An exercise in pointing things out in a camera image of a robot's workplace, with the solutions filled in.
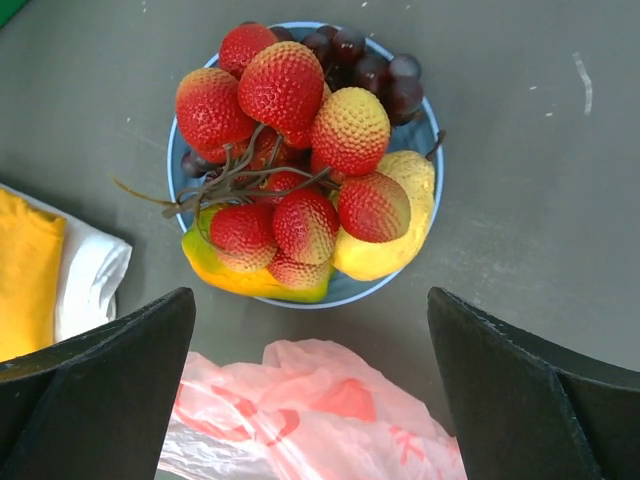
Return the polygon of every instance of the fruit bowl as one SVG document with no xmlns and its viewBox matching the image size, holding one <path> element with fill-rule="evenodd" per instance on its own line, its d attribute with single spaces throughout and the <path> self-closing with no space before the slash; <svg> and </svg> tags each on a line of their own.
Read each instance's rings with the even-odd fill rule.
<svg viewBox="0 0 640 480">
<path fill-rule="evenodd" d="M 288 28 L 294 35 L 296 40 L 300 41 L 307 34 L 315 31 L 317 28 L 324 24 L 318 22 L 287 22 L 278 25 Z M 366 41 L 368 50 L 375 52 L 388 60 L 391 60 L 393 58 L 393 55 L 378 43 L 374 42 L 370 38 L 367 38 Z M 218 55 L 216 54 L 205 64 L 205 66 L 216 66 L 217 61 Z M 426 98 L 423 98 L 422 115 L 417 119 L 411 121 L 407 125 L 394 128 L 388 152 L 410 149 L 422 154 L 426 154 L 435 145 L 438 132 L 438 124 L 436 122 L 433 110 L 431 109 L 431 105 Z M 198 187 L 203 182 L 202 179 L 189 178 L 181 168 L 181 160 L 183 156 L 189 151 L 190 147 L 189 145 L 187 145 L 184 138 L 178 131 L 177 122 L 174 117 L 169 134 L 169 144 L 167 149 L 167 177 L 169 183 L 169 194 L 172 201 L 176 201 L 176 193 L 180 190 L 190 187 Z M 431 217 L 431 225 L 433 225 L 433 222 L 435 220 L 442 196 L 444 175 L 444 155 L 442 152 L 442 148 L 439 148 L 437 150 L 437 153 L 433 159 L 433 164 L 435 167 L 436 179 L 434 191 L 434 208 Z M 177 219 L 181 229 L 184 232 L 187 231 L 194 220 L 193 215 L 190 213 L 178 214 Z M 304 304 L 275 300 L 270 298 L 255 298 L 272 305 L 300 310 L 314 310 L 337 307 L 364 298 L 367 295 L 370 295 L 371 293 L 379 290 L 391 280 L 393 280 L 398 275 L 398 273 L 400 273 L 400 271 L 401 269 L 390 275 L 387 275 L 386 277 L 371 282 L 359 282 L 353 280 L 352 278 L 341 272 L 336 271 L 329 281 L 329 290 L 327 296 L 318 303 Z"/>
</svg>

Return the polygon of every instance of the bowl rim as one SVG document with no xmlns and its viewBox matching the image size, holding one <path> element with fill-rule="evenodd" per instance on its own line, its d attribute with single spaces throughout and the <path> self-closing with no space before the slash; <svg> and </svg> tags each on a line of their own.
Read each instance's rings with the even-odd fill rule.
<svg viewBox="0 0 640 480">
<path fill-rule="evenodd" d="M 323 25 L 327 25 L 327 24 L 322 22 L 283 22 L 283 23 L 276 23 L 276 24 L 270 25 L 270 27 L 281 26 L 281 27 L 290 28 L 290 29 L 291 28 L 316 29 Z M 373 50 L 375 50 L 377 53 L 387 58 L 388 60 L 391 60 L 394 57 L 394 55 L 389 50 L 387 50 L 386 48 L 384 48 L 382 45 L 372 40 L 371 38 L 367 37 L 366 42 L 367 42 L 367 47 L 372 48 Z M 218 54 L 216 53 L 213 57 L 209 59 L 207 63 L 205 63 L 204 67 L 211 67 L 217 61 L 218 61 Z M 438 126 L 435 113 L 431 108 L 431 104 L 427 100 L 426 96 L 422 97 L 422 108 L 424 109 L 427 115 L 427 119 L 429 120 L 429 124 L 431 125 L 431 133 L 433 134 L 433 139 L 435 142 L 438 138 L 438 132 L 440 128 Z M 178 128 L 178 124 L 177 124 L 176 116 L 174 115 L 173 122 L 171 124 L 171 129 L 169 131 L 169 141 L 167 144 L 167 183 L 169 184 L 169 196 L 172 202 L 175 202 L 176 200 L 176 191 L 173 186 L 172 152 L 173 152 L 173 145 L 175 143 L 177 128 Z M 436 152 L 435 164 L 436 164 L 436 185 L 435 185 L 435 192 L 434 192 L 433 213 L 431 215 L 429 231 L 431 230 L 431 227 L 433 227 L 436 216 L 438 214 L 438 210 L 440 209 L 440 201 L 442 199 L 442 189 L 444 185 L 444 151 L 442 146 L 440 146 L 440 148 L 438 148 Z M 184 223 L 184 219 L 182 218 L 182 215 L 178 214 L 176 215 L 176 217 L 178 219 L 178 223 L 180 224 L 180 228 L 182 229 L 182 232 L 186 233 L 188 229 Z M 396 278 L 398 274 L 402 270 L 404 270 L 404 268 L 405 267 L 402 267 L 399 270 L 396 270 L 395 272 L 380 279 L 375 285 L 372 285 L 370 288 L 366 289 L 363 292 L 358 293 L 357 295 L 353 295 L 349 298 L 336 300 L 328 303 L 295 303 L 295 302 L 286 302 L 283 300 L 275 300 L 272 298 L 265 298 L 265 297 L 253 297 L 253 298 L 255 298 L 256 300 L 260 300 L 261 302 L 264 302 L 264 303 L 268 303 L 278 307 L 292 308 L 295 310 L 324 310 L 327 308 L 340 307 L 342 305 L 347 305 L 349 303 L 360 300 L 380 290 L 382 287 L 384 287 L 389 282 L 391 282 L 394 278 Z"/>
</svg>

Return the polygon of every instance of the yellow fruit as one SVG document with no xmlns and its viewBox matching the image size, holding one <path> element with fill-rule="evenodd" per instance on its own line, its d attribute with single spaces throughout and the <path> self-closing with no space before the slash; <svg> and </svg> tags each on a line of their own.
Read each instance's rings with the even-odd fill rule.
<svg viewBox="0 0 640 480">
<path fill-rule="evenodd" d="M 216 205 L 200 213 L 200 225 L 207 230 L 213 215 L 223 208 Z M 266 268 L 253 273 L 237 273 L 225 267 L 211 245 L 204 241 L 196 230 L 195 224 L 182 237 L 182 251 L 189 260 L 193 271 L 204 282 L 214 287 L 239 295 L 267 297 L 299 303 L 321 301 L 329 288 L 328 272 L 324 281 L 305 290 L 291 290 L 281 285 Z"/>
<path fill-rule="evenodd" d="M 363 242 L 340 228 L 333 266 L 363 282 L 389 275 L 415 258 L 427 238 L 434 207 L 435 170 L 418 152 L 388 153 L 376 170 L 405 190 L 411 204 L 411 221 L 405 235 L 386 243 Z"/>
</svg>

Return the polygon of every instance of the white cloth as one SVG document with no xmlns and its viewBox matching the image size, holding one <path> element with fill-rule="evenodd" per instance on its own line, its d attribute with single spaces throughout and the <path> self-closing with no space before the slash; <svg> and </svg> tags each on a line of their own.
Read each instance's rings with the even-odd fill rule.
<svg viewBox="0 0 640 480">
<path fill-rule="evenodd" d="M 56 296 L 54 340 L 61 342 L 116 318 L 115 293 L 131 246 L 71 215 L 0 184 L 41 210 L 67 219 Z"/>
</svg>

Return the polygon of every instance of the green object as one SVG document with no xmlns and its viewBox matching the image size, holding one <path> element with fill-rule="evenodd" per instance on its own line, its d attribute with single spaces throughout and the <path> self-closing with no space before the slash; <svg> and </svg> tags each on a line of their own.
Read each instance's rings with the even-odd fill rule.
<svg viewBox="0 0 640 480">
<path fill-rule="evenodd" d="M 28 0 L 0 0 L 0 27 L 9 21 Z"/>
</svg>

